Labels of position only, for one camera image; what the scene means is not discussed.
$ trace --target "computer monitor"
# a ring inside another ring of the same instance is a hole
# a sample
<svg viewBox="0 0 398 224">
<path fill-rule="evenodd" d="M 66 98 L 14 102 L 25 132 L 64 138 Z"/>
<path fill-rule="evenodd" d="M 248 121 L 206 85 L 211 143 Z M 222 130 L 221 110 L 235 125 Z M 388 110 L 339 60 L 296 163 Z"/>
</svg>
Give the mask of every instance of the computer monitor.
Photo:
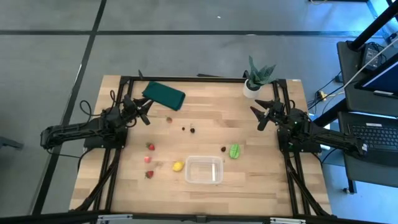
<svg viewBox="0 0 398 224">
<path fill-rule="evenodd" d="M 380 93 L 382 95 L 398 95 L 398 54 L 391 57 L 384 64 L 364 80 L 357 87 Z"/>
</svg>

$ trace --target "lemon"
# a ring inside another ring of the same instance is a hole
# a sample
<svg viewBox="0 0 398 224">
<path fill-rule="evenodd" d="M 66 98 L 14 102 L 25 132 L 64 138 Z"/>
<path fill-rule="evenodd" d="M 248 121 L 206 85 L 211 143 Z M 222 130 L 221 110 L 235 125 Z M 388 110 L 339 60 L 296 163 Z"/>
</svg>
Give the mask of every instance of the lemon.
<svg viewBox="0 0 398 224">
<path fill-rule="evenodd" d="M 183 168 L 184 168 L 183 162 L 174 162 L 173 171 L 178 172 L 181 171 Z"/>
</svg>

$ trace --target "green cloth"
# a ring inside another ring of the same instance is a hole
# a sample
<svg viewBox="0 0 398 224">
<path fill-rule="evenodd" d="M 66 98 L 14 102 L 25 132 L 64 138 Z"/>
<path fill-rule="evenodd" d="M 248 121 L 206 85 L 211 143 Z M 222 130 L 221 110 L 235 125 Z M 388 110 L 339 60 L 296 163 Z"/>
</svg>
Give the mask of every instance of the green cloth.
<svg viewBox="0 0 398 224">
<path fill-rule="evenodd" d="M 175 111 L 179 110 L 185 99 L 185 93 L 165 86 L 157 82 L 149 82 L 147 88 L 142 92 L 147 97 Z"/>
</svg>

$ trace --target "transparent box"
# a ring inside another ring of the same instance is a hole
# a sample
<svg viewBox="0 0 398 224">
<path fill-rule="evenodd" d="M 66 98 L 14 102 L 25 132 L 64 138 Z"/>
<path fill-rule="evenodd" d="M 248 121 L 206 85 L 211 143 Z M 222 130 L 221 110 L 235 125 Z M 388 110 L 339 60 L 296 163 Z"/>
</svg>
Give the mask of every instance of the transparent box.
<svg viewBox="0 0 398 224">
<path fill-rule="evenodd" d="M 192 184 L 219 184 L 223 181 L 223 160 L 216 156 L 188 156 L 185 180 Z"/>
</svg>

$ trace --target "white pot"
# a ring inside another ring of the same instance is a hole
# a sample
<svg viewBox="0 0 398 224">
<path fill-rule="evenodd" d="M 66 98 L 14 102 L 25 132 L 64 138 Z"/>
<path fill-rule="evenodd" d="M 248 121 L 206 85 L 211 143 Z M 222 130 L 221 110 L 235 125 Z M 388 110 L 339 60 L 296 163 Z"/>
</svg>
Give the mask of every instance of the white pot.
<svg viewBox="0 0 398 224">
<path fill-rule="evenodd" d="M 246 81 L 244 82 L 244 85 L 243 85 L 243 95 L 244 95 L 245 97 L 247 97 L 247 98 L 255 98 L 255 97 L 258 96 L 258 94 L 259 94 L 259 92 L 260 92 L 262 86 L 260 86 L 260 89 L 258 89 L 258 90 L 256 90 L 256 91 L 250 90 L 250 89 L 248 88 L 248 86 L 247 86 L 248 81 L 249 81 L 249 80 L 246 80 Z"/>
</svg>

